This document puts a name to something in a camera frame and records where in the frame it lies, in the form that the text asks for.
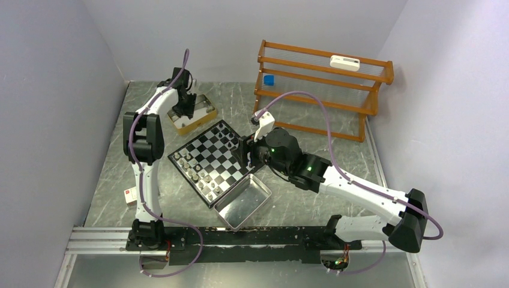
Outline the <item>small white card box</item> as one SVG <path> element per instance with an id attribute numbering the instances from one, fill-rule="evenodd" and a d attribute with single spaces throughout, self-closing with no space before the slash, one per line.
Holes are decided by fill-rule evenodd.
<path id="1" fill-rule="evenodd" d="M 123 195 L 124 195 L 126 205 L 128 207 L 136 206 L 136 203 L 137 203 L 137 188 L 136 187 L 131 187 L 131 188 L 124 190 Z"/>

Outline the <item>orange wooden rack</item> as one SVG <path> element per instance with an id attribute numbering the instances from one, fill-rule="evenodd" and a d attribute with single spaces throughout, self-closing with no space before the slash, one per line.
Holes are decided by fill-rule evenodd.
<path id="1" fill-rule="evenodd" d="M 332 55 L 359 59 L 357 72 L 330 67 Z M 298 95 L 297 91 L 306 91 L 333 112 L 351 112 L 358 128 L 352 132 L 333 132 L 336 138 L 363 142 L 366 138 L 366 119 L 378 113 L 378 94 L 382 85 L 394 81 L 392 61 L 381 61 L 360 56 L 345 55 L 336 52 L 309 49 L 288 44 L 262 40 L 257 61 L 258 77 L 254 87 L 254 111 L 262 108 L 263 98 L 276 98 L 289 92 L 285 101 L 315 105 L 312 98 Z M 272 74 L 274 86 L 262 83 L 263 76 Z"/>

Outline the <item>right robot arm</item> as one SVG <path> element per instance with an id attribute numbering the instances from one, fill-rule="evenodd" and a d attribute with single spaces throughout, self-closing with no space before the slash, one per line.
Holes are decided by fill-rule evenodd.
<path id="1" fill-rule="evenodd" d="M 330 160 L 304 152 L 297 139 L 275 128 L 260 140 L 242 136 L 234 140 L 232 155 L 242 166 L 261 166 L 280 172 L 302 190 L 344 198 L 372 212 L 372 216 L 333 215 L 324 232 L 330 248 L 360 240 L 388 241 L 408 253 L 418 253 L 427 219 L 425 194 L 415 188 L 407 193 L 340 173 Z"/>

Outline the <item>white rectangular device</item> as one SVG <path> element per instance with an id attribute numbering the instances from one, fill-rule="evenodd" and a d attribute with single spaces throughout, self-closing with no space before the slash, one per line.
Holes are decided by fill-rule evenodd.
<path id="1" fill-rule="evenodd" d="M 357 72 L 360 69 L 360 60 L 340 55 L 330 57 L 330 67 L 346 71 Z"/>

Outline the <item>gold tin of white pieces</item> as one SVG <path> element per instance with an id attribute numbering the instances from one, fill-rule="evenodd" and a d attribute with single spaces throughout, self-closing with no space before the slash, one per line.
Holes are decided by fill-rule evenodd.
<path id="1" fill-rule="evenodd" d="M 205 94 L 199 94 L 196 97 L 196 104 L 192 118 L 185 115 L 178 116 L 172 110 L 167 113 L 171 123 L 173 123 L 173 126 L 176 129 L 177 134 L 180 136 L 191 133 L 200 126 L 212 121 L 217 117 L 217 114 L 216 106 Z"/>

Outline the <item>blue cube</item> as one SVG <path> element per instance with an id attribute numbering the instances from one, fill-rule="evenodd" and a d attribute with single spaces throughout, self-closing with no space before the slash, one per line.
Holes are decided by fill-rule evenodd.
<path id="1" fill-rule="evenodd" d="M 263 76 L 262 83 L 266 86 L 274 86 L 275 77 L 272 74 L 266 74 Z"/>

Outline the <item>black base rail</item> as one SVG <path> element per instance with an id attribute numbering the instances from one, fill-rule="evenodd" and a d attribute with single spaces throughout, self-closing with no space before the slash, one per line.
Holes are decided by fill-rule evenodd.
<path id="1" fill-rule="evenodd" d="M 245 227 L 237 232 L 222 227 L 165 227 L 149 245 L 129 233 L 125 249 L 169 256 L 169 265 L 198 263 L 284 262 L 320 264 L 321 252 L 361 250 L 361 241 L 344 242 L 325 226 Z"/>

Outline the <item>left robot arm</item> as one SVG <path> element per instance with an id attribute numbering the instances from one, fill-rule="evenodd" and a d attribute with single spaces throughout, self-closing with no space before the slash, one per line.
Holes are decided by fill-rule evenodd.
<path id="1" fill-rule="evenodd" d="M 123 116 L 123 150 L 136 181 L 136 214 L 128 236 L 135 248 L 156 250 L 167 243 L 157 179 L 165 147 L 161 117 L 174 107 L 194 105 L 194 95 L 187 94 L 192 80 L 188 70 L 174 68 L 142 107 Z"/>

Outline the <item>black white chessboard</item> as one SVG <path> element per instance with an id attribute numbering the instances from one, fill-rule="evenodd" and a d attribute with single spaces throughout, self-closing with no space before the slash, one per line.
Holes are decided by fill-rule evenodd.
<path id="1" fill-rule="evenodd" d="M 242 166 L 237 162 L 231 150 L 237 146 L 239 139 L 240 135 L 226 121 L 220 120 L 167 156 L 209 208 L 237 184 L 243 176 L 255 173 L 261 168 L 261 166 Z M 182 149 L 187 150 L 186 156 L 181 154 Z M 200 165 L 201 171 L 204 171 L 206 176 L 211 177 L 211 182 L 205 182 L 205 177 L 202 178 L 199 174 L 201 171 L 195 171 L 196 166 L 190 165 L 190 168 L 185 170 L 184 165 L 181 166 L 178 162 L 180 158 L 178 160 L 175 158 L 174 154 L 176 152 L 179 152 L 181 158 L 189 165 L 191 160 L 195 159 L 197 165 Z M 202 189 L 197 186 L 198 183 L 194 183 L 192 178 L 188 176 L 187 171 L 190 169 L 194 170 L 194 175 L 199 177 L 199 182 L 203 182 Z M 215 182 L 220 188 L 220 194 L 215 194 L 214 188 L 211 187 L 212 182 Z M 209 193 L 213 194 L 212 200 L 207 198 Z"/>

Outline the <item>silver metal tin lid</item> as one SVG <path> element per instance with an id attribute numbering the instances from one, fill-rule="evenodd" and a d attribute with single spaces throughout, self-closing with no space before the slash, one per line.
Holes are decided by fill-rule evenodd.
<path id="1" fill-rule="evenodd" d="M 231 231 L 237 232 L 271 196 L 271 190 L 250 173 L 218 200 L 213 210 Z"/>

